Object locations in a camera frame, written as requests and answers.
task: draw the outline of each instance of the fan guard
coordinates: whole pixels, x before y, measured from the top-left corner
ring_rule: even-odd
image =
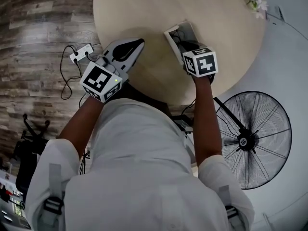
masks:
[[[245,126],[239,126],[220,107],[217,117],[222,138],[222,155],[242,189],[260,187],[284,166],[291,149],[289,117],[273,97],[246,91],[224,105]]]

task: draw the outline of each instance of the black chair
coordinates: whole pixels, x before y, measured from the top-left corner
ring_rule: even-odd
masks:
[[[50,122],[45,121],[45,127],[41,130],[40,134],[30,127],[27,123],[27,115],[23,115],[24,124],[28,128],[31,136],[26,135],[26,131],[23,131],[21,139],[23,141],[18,141],[14,149],[13,158],[17,160],[17,157],[20,159],[20,167],[18,175],[16,178],[16,188],[18,191],[23,193],[23,201],[26,201],[26,194],[34,174],[34,171],[37,167],[37,155],[42,155],[46,143],[48,140],[44,139],[42,136],[47,130]]]

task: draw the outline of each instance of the wooden floor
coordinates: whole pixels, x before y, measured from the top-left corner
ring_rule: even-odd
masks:
[[[55,138],[78,109],[84,94],[79,80],[71,82],[73,95],[60,98],[64,86],[60,60],[68,44],[80,48],[99,44],[92,0],[0,0],[0,156],[8,161],[20,140],[23,114],[39,128],[51,124],[46,138]],[[94,55],[102,51],[94,46]],[[67,49],[63,60],[66,78],[77,76]],[[82,72],[88,64],[80,61]],[[173,107],[179,111],[182,107]]]

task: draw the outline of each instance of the white wall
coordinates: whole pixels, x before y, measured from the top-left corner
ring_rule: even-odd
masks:
[[[269,1],[281,5],[286,21],[308,37],[308,0]],[[253,65],[219,98],[225,101],[247,90],[276,98],[286,109],[293,132],[291,152],[281,172],[268,184],[245,191],[256,211],[253,229],[267,230],[262,216],[266,213],[275,230],[298,231],[308,221],[308,41],[287,25],[268,23]]]

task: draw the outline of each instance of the round wooden table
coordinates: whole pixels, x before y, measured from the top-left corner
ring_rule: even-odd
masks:
[[[163,32],[191,22],[199,42],[213,47],[218,73],[213,96],[231,88],[254,61],[265,21],[256,19],[243,0],[94,0],[94,20],[102,44],[140,37],[145,48],[129,72],[132,86],[168,104],[195,99],[192,78],[183,71]]]

